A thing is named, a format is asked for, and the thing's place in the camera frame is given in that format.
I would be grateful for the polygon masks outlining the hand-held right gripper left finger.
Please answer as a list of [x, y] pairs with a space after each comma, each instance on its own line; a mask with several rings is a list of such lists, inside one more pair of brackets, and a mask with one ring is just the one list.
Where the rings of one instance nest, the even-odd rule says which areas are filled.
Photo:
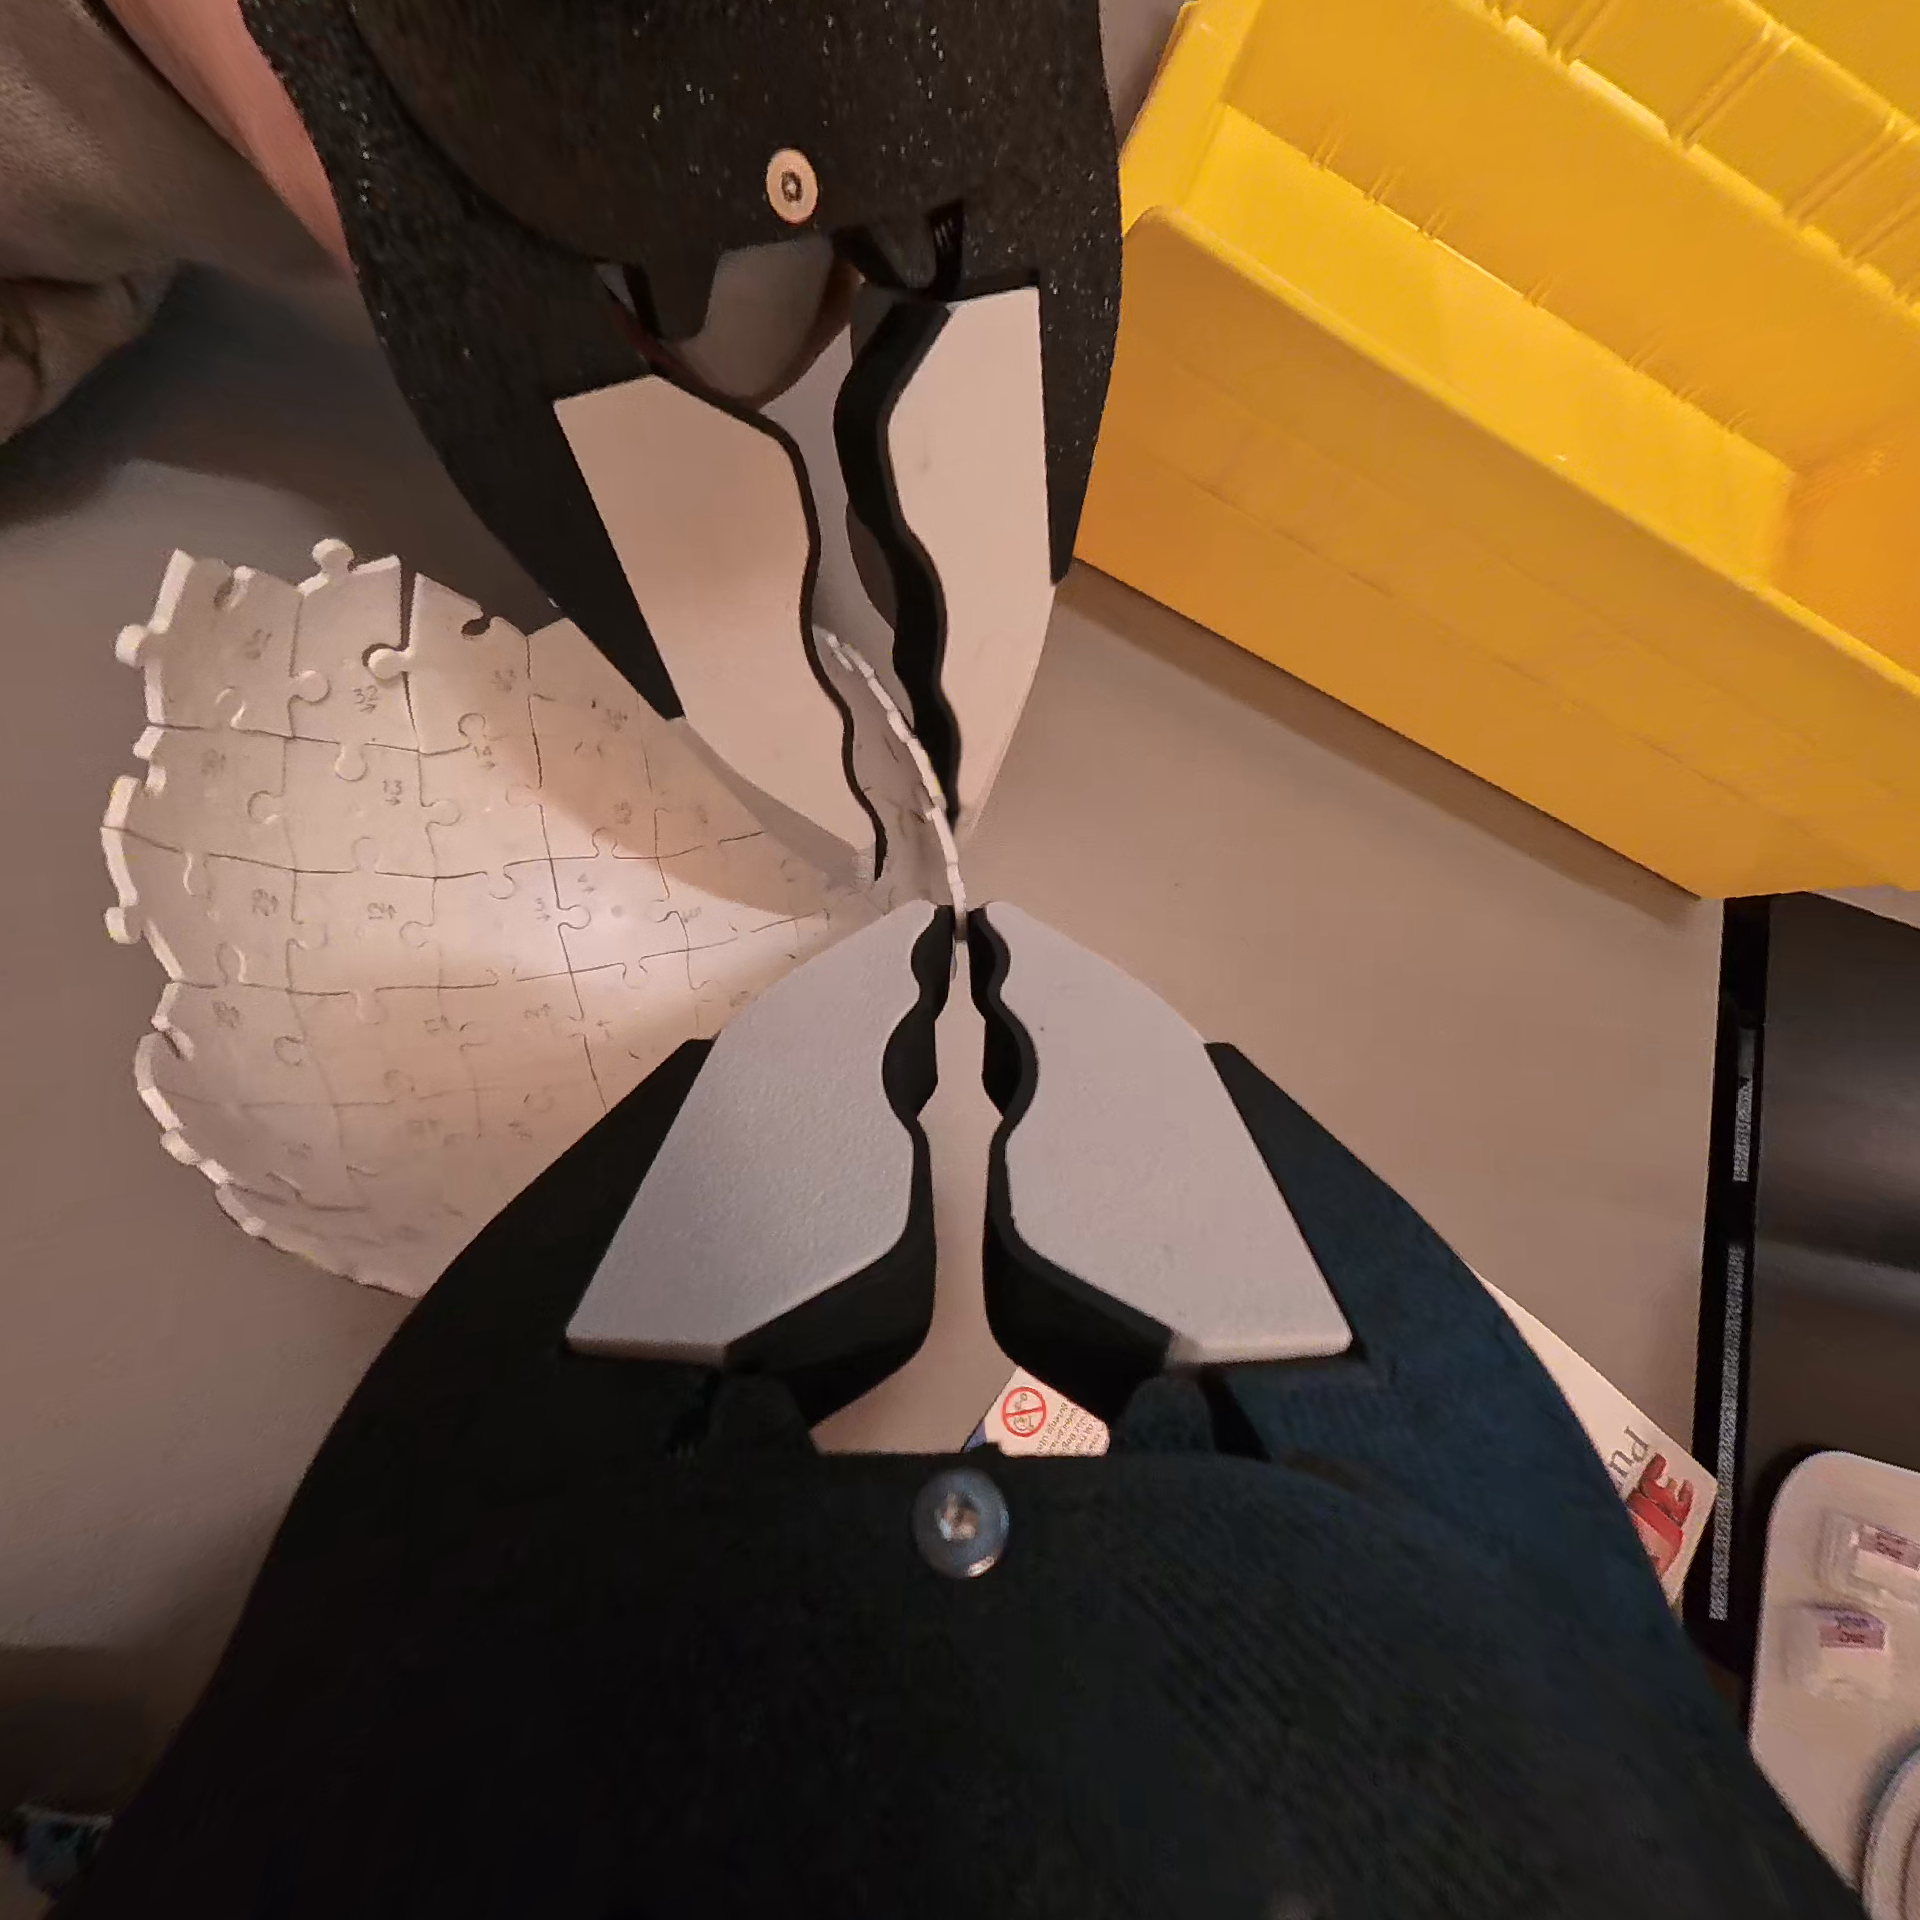
[[565, 1338], [776, 1377], [843, 1409], [933, 1317], [922, 1114], [958, 916], [908, 901], [769, 985], [710, 1045]]

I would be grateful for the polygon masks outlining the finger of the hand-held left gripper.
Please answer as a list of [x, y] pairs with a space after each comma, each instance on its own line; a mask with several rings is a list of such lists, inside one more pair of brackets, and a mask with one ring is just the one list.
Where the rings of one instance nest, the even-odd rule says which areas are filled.
[[814, 647], [821, 520], [782, 423], [671, 376], [556, 401], [625, 581], [710, 770], [834, 882], [874, 882], [884, 830], [853, 712]]
[[865, 288], [834, 439], [855, 567], [877, 591], [905, 712], [963, 843], [1018, 729], [1055, 605], [1037, 294]]

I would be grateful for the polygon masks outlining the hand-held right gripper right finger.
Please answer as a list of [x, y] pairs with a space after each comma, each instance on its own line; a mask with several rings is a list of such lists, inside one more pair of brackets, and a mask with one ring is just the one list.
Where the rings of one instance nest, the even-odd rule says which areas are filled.
[[999, 1349], [1099, 1421], [1154, 1377], [1356, 1343], [1209, 1040], [1009, 901], [966, 914], [983, 1086], [983, 1300]]

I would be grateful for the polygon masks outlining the white puzzle ball half shell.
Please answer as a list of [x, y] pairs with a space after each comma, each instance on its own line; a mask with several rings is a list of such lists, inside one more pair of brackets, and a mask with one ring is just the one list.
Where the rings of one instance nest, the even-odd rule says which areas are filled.
[[235, 1229], [352, 1284], [414, 1300], [683, 1040], [963, 897], [924, 750], [834, 635], [874, 882], [786, 849], [570, 622], [346, 542], [301, 584], [173, 553], [113, 648], [147, 731], [108, 931], [167, 970], [138, 1089]]

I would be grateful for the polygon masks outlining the person's left forearm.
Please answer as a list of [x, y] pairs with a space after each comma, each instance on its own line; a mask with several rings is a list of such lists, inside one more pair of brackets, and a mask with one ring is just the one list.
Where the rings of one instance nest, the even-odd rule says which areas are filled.
[[119, 29], [352, 277], [320, 154], [240, 3], [108, 3]]

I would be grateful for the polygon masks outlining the white puzzle instruction leaflet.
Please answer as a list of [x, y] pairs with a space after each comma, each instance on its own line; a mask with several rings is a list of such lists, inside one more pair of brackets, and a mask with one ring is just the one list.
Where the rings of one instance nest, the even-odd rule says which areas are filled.
[[[1537, 1317], [1499, 1285], [1481, 1285], [1501, 1304], [1518, 1336], [1571, 1403], [1571, 1414], [1624, 1497], [1670, 1605], [1677, 1608], [1692, 1557], [1713, 1519], [1717, 1479]], [[1016, 1368], [963, 1447], [994, 1447], [1006, 1455], [1103, 1455], [1110, 1430], [1086, 1407], [1057, 1395], [1057, 1389]]]

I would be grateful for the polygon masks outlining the stacked yellow plastic bins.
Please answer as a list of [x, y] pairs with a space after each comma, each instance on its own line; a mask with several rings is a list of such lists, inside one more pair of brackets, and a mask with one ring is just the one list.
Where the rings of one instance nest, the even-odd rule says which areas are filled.
[[1078, 555], [1698, 897], [1916, 888], [1916, 3], [1190, 3]]

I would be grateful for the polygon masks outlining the black table edge strip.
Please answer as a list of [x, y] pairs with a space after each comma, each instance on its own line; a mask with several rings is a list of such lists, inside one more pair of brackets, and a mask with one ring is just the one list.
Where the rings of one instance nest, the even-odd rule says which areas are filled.
[[1750, 1670], [1764, 1522], [1743, 1488], [1753, 1250], [1759, 1212], [1759, 1120], [1766, 959], [1778, 897], [1722, 906], [1707, 1185], [1692, 1371], [1692, 1453], [1717, 1482], [1713, 1510], [1685, 1583], [1685, 1626], [1722, 1667]]

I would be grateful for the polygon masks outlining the dark glossy panel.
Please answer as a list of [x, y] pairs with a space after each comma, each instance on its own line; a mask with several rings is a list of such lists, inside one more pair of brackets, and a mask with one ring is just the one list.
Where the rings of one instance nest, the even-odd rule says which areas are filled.
[[1916, 931], [1769, 906], [1753, 1466], [1916, 1466]]

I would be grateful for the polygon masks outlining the white plastic tray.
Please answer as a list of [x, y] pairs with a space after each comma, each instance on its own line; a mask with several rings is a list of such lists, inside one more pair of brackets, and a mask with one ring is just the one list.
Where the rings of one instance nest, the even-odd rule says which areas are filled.
[[[1836, 1510], [1916, 1536], [1916, 1471], [1828, 1448], [1783, 1479], [1764, 1546], [1750, 1749], [1865, 1914], [1916, 1916], [1916, 1602], [1833, 1580]], [[1793, 1681], [1788, 1613], [1821, 1601], [1892, 1623], [1892, 1699], [1821, 1699]]]

